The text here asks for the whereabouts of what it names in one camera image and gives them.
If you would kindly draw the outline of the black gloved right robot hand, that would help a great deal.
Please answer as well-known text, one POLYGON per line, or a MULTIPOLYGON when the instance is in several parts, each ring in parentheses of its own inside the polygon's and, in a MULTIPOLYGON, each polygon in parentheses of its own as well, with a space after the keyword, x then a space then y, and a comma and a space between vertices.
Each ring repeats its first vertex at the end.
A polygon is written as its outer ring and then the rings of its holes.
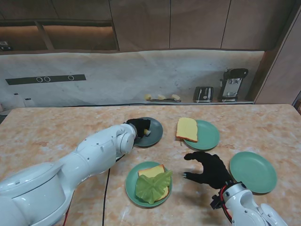
POLYGON ((233 182, 223 161, 216 154, 211 155, 206 152, 193 152, 186 154, 184 159, 187 161, 197 160, 203 165, 203 172, 201 174, 184 172, 183 177, 188 180, 199 184, 207 184, 213 189, 222 189, 225 185, 233 182))

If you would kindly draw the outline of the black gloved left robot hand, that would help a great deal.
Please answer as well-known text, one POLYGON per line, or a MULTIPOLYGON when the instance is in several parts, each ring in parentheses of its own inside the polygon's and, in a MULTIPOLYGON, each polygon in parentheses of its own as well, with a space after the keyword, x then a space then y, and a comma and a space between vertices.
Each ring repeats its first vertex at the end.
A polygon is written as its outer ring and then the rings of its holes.
POLYGON ((149 119, 143 119, 143 118, 130 119, 126 121, 126 124, 130 124, 134 126, 136 130, 136 136, 139 138, 148 136, 151 133, 150 131, 151 121, 149 119))

